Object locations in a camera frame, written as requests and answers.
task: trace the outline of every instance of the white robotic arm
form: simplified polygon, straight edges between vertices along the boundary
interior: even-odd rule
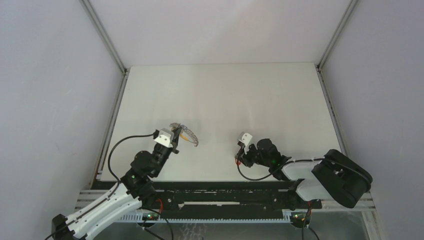
[[[164,128],[150,135],[129,136],[119,141],[110,151],[109,165],[113,150],[126,139],[153,136],[157,143],[152,153],[138,152],[130,170],[120,179],[116,177],[117,183],[104,195],[77,212],[68,216],[59,214],[53,218],[52,234],[46,240],[50,237],[54,240],[92,240],[123,215],[141,208],[143,202],[154,202],[156,191],[150,178],[159,175],[171,153],[179,152],[177,146],[180,134],[189,131],[179,123],[173,123],[171,127],[171,130]],[[197,138],[193,139],[193,143],[197,146]]]

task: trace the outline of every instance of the white tabletop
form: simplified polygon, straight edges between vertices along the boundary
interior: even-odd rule
[[[174,122],[189,127],[199,146],[180,139],[180,153],[171,154],[154,181],[245,181],[234,160],[241,132],[252,134],[253,143],[270,138],[296,159],[340,149],[313,63],[133,66],[110,146]],[[135,154],[154,145],[151,137],[124,141],[111,168],[123,176]],[[268,174],[263,166],[240,167],[250,178]],[[114,180],[107,163],[101,180]]]

